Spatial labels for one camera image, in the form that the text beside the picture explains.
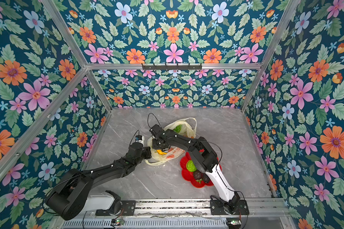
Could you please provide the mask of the light green fake fruit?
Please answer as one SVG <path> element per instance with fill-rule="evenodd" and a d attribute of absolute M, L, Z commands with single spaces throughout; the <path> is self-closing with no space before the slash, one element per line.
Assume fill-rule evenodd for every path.
<path fill-rule="evenodd" d="M 192 160 L 189 160 L 189 161 L 186 163 L 186 169 L 187 169 L 189 172 L 195 172 L 195 171 L 197 171 L 197 168 L 196 168 L 196 166 L 194 165 L 194 163 L 193 163 Z"/>

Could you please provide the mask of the yellow printed plastic bag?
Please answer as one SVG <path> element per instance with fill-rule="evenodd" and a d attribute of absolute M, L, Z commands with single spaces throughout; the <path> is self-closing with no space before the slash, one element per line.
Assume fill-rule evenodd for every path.
<path fill-rule="evenodd" d="M 174 128 L 177 125 L 183 125 L 181 132 L 174 132 Z M 196 137 L 197 120 L 193 117 L 179 119 L 166 127 L 163 130 L 172 130 L 172 136 L 167 138 L 167 142 L 171 145 L 167 152 L 167 155 L 159 155 L 152 146 L 152 136 L 147 141 L 147 146 L 151 148 L 152 158 L 146 159 L 145 162 L 150 166 L 160 166 L 169 160 L 178 158 L 184 154 L 189 147 L 193 144 Z"/>

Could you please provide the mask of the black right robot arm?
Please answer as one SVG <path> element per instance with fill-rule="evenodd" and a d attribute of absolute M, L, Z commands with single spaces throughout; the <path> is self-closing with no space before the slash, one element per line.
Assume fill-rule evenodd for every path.
<path fill-rule="evenodd" d="M 165 150 L 168 147 L 178 147 L 189 153 L 195 167 L 205 173 L 218 191 L 218 200 L 228 214 L 235 213 L 239 208 L 240 196 L 229 185 L 219 164 L 216 152 L 203 137 L 189 138 L 173 130 L 163 130 L 159 125 L 150 128 L 153 137 L 153 148 Z"/>

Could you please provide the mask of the green fake grape bunch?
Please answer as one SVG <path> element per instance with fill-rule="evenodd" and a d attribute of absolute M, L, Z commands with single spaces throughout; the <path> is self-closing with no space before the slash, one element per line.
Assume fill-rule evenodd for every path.
<path fill-rule="evenodd" d="M 177 125 L 177 126 L 174 128 L 174 132 L 180 133 L 180 132 L 181 132 L 181 129 L 182 129 L 182 126 L 183 126 L 183 125 Z"/>

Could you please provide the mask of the dark brown fake fruit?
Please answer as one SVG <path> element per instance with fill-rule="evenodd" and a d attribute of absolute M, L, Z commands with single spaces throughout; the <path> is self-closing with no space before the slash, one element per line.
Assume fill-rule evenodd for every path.
<path fill-rule="evenodd" d="M 196 170 L 193 172 L 193 177 L 194 180 L 200 180 L 203 178 L 203 174 L 200 171 Z"/>

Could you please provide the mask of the orange yellow fake banana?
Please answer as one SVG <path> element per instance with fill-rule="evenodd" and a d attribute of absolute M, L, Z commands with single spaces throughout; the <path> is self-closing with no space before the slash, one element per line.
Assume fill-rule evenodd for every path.
<path fill-rule="evenodd" d="M 167 152 L 164 152 L 163 150 L 156 150 L 156 152 L 159 154 L 159 155 L 167 155 L 168 153 Z"/>

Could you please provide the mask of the red flower-shaped plate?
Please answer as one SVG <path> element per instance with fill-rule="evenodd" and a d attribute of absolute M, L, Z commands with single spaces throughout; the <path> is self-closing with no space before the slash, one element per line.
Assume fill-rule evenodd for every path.
<path fill-rule="evenodd" d="M 210 180 L 210 182 L 208 184 L 205 184 L 203 182 L 203 179 L 200 179 L 200 180 L 194 180 L 194 177 L 193 177 L 193 172 L 189 172 L 187 169 L 186 169 L 186 163 L 189 161 L 189 160 L 192 160 L 189 153 L 186 152 L 185 155 L 182 157 L 182 159 L 180 160 L 180 167 L 182 169 L 182 172 L 181 172 L 181 175 L 182 175 L 182 178 L 188 182 L 191 183 L 192 186 L 194 186 L 195 188 L 198 188 L 198 189 L 201 189 L 205 186 L 208 186 L 208 187 L 211 187 L 213 186 L 213 182 Z"/>

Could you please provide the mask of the dark avocado fake fruit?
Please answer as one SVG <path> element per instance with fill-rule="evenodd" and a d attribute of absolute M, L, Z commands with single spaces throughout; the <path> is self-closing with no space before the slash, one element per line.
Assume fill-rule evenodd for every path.
<path fill-rule="evenodd" d="M 205 184 L 208 184 L 210 182 L 210 178 L 207 174 L 203 174 L 203 182 Z"/>

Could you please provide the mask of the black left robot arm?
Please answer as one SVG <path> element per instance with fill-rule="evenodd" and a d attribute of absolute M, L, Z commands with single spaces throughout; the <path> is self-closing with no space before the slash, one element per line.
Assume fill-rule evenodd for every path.
<path fill-rule="evenodd" d="M 109 165 L 82 171 L 71 169 L 49 192 L 45 204 L 64 220 L 71 220 L 81 212 L 108 210 L 116 195 L 108 192 L 106 195 L 89 196 L 90 191 L 101 184 L 129 175 L 138 164 L 151 157 L 150 147 L 135 142 L 129 146 L 125 156 Z"/>

